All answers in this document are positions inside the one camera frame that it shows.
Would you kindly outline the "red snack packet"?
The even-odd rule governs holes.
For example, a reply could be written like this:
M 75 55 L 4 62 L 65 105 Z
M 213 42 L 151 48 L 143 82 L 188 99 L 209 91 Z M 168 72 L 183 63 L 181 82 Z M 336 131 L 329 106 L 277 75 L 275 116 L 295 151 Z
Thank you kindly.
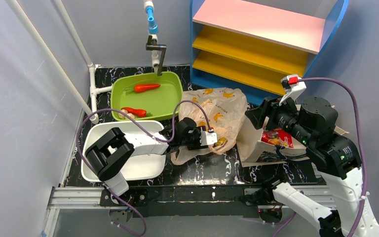
M 286 148 L 293 148 L 292 136 L 282 129 L 266 130 L 262 133 L 261 141 L 271 144 L 283 146 Z

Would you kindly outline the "banana print plastic bag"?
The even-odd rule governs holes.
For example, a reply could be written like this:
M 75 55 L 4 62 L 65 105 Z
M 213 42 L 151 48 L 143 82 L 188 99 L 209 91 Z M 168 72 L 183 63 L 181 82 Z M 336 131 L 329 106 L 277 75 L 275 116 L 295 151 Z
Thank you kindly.
M 191 100 L 199 104 L 206 112 L 218 139 L 226 137 L 228 141 L 223 146 L 210 145 L 201 150 L 190 151 L 180 147 L 177 152 L 171 154 L 174 165 L 182 165 L 198 155 L 222 155 L 234 147 L 248 107 L 247 97 L 240 89 L 223 87 L 185 91 L 182 100 Z

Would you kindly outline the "yellow snack packet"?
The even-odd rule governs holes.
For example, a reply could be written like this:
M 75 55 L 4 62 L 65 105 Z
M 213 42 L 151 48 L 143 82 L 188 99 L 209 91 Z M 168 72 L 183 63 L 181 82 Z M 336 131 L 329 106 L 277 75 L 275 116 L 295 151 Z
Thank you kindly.
M 222 137 L 222 138 L 218 139 L 216 143 L 214 143 L 214 147 L 223 146 L 227 143 L 227 141 L 228 141 L 228 139 L 226 137 Z

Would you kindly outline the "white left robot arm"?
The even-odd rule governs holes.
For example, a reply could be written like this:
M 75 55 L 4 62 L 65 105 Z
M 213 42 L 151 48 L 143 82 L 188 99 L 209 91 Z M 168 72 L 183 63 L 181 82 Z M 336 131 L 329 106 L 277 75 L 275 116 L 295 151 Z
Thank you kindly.
M 120 196 L 129 189 L 123 174 L 126 166 L 135 180 L 148 179 L 152 175 L 152 156 L 162 157 L 180 147 L 205 149 L 216 141 L 214 132 L 204 125 L 197 126 L 190 118 L 168 127 L 155 120 L 109 122 L 89 131 L 82 156 L 98 180 Z

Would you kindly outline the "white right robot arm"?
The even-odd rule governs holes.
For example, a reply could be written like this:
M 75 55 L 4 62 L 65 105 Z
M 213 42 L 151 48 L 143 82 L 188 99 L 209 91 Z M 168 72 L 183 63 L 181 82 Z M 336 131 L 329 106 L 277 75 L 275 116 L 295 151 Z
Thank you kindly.
M 322 237 L 379 237 L 364 190 L 364 164 L 357 146 L 335 132 L 338 112 L 320 97 L 308 97 L 297 108 L 292 99 L 265 98 L 245 112 L 255 129 L 281 128 L 305 146 L 308 159 L 328 185 L 336 209 L 330 209 L 293 188 L 284 178 L 272 177 L 258 190 L 261 201 L 277 201 L 311 223 Z

